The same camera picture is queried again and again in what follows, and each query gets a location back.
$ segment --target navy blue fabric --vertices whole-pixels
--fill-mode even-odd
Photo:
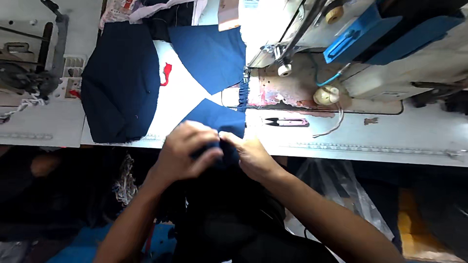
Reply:
[[[124,143],[146,135],[161,84],[146,25],[105,24],[82,77],[81,101],[94,142]]]
[[[169,36],[182,64],[211,95],[242,80],[246,46],[240,28],[172,27]]]
[[[244,137],[245,132],[245,113],[231,110],[219,106],[218,104],[204,99],[197,105],[182,121],[198,121],[217,131],[232,132],[239,138]],[[234,147],[227,142],[221,141],[216,144],[208,145],[194,153],[194,156],[200,155],[209,147],[220,147],[223,150],[223,163],[225,165],[236,164],[239,162],[239,155]]]

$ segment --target measuring tape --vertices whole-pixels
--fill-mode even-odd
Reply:
[[[165,136],[148,134],[141,138],[146,142],[164,143]],[[306,148],[318,150],[338,150],[338,151],[355,151],[355,152],[371,152],[371,153],[406,153],[406,154],[424,154],[424,155],[443,155],[451,156],[454,151],[448,150],[433,150],[433,149],[416,149],[416,148],[393,148],[382,146],[361,146],[361,145],[346,145],[335,143],[316,143],[316,142],[275,142],[279,147]]]
[[[51,140],[54,137],[50,133],[0,132],[0,138]]]

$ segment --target red thread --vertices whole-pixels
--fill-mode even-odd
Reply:
[[[70,93],[70,95],[73,95],[73,96],[81,99],[80,93],[78,91],[76,91],[76,90],[70,90],[70,92],[68,92],[68,93]]]
[[[166,82],[161,83],[161,86],[166,86],[169,84],[169,74],[172,71],[172,65],[166,63],[166,66],[164,67],[164,76],[166,77]]]

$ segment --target white table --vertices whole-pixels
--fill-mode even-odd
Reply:
[[[60,10],[70,16],[66,53],[89,56],[97,37],[101,1],[56,2]],[[54,16],[40,6],[39,1],[34,2],[37,6],[32,7],[37,12],[25,12],[24,7],[27,5],[31,5],[28,0],[7,0],[6,6],[3,3],[0,10],[0,20],[40,18],[53,21]],[[202,24],[217,23],[216,17],[212,15],[217,6],[217,1],[209,2],[206,14],[201,18]],[[123,144],[126,146],[160,148],[165,136],[204,98],[220,104],[219,96],[210,96],[191,78],[168,43],[156,41],[155,46],[160,63],[172,64],[173,71],[169,84],[160,89],[158,108],[148,136],[137,142]],[[257,83],[253,77],[251,85]],[[458,113],[443,112],[436,104],[420,109],[405,105],[404,112],[397,116],[345,114],[340,129],[316,139],[311,138],[311,135],[328,130],[337,121],[337,116],[305,116],[311,125],[303,128],[262,124],[262,118],[265,117],[297,117],[297,113],[247,110],[246,114],[246,132],[256,133],[272,155],[468,166],[468,157],[461,152],[468,149],[468,118]],[[379,117],[379,123],[364,126],[364,118],[373,117]],[[20,112],[9,123],[0,126],[0,135],[9,132],[51,134],[51,139],[0,137],[0,144],[68,147],[94,144],[84,119],[79,101],[51,102],[38,109]]]

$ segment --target thread snips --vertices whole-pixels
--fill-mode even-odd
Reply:
[[[266,118],[265,121],[270,121],[270,123],[265,123],[270,126],[309,127],[309,122],[304,118]]]

